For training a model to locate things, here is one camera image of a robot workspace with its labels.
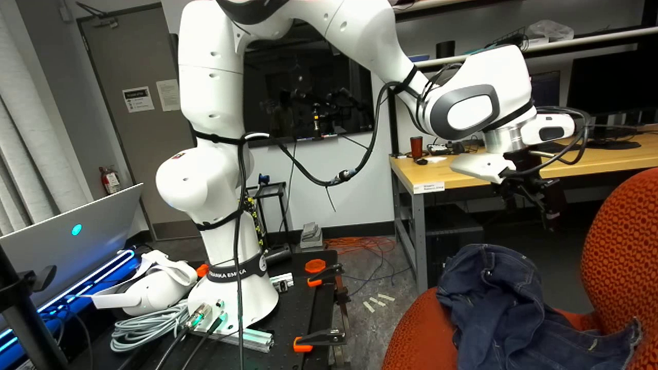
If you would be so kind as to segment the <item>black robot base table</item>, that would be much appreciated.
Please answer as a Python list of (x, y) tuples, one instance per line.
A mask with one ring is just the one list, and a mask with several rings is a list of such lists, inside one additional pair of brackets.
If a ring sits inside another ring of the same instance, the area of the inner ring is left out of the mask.
[(73, 370), (330, 370), (330, 344), (314, 346), (308, 353), (294, 349), (296, 338), (334, 328), (335, 278), (310, 288), (304, 265), (313, 259), (331, 268), (337, 263), (337, 254), (294, 254), (288, 263), (275, 268), (275, 273), (289, 272), (294, 286), (280, 297), (275, 310), (257, 323), (260, 331), (273, 338), (267, 351), (238, 351), (236, 346), (199, 338), (187, 338), (168, 349), (173, 338), (167, 335), (141, 349), (114, 353), (110, 331), (101, 331), (91, 344), (80, 344), (82, 351), (73, 361)]

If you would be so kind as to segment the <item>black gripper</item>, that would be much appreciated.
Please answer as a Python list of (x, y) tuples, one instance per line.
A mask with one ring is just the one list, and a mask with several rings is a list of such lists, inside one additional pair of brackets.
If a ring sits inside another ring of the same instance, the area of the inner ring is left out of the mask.
[(547, 231), (558, 231), (565, 195), (558, 180), (542, 180), (542, 162), (529, 151), (513, 152), (515, 171), (505, 171), (504, 189), (529, 200), (541, 215)]

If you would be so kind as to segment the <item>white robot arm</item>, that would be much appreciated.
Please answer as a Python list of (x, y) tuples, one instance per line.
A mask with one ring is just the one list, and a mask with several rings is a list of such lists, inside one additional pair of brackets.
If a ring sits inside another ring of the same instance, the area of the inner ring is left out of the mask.
[(159, 167), (156, 189), (192, 218), (210, 262), (186, 298), (196, 331), (235, 333), (280, 304), (245, 205), (251, 146), (375, 130), (370, 97), (347, 85), (352, 67), (388, 85), (417, 132), (479, 135), (484, 151), (452, 168), (487, 184), (518, 174), (517, 152), (576, 135), (570, 115), (533, 105), (515, 45), (468, 56), (443, 85), (427, 81), (397, 42), (388, 0), (189, 0), (177, 69), (196, 144)]

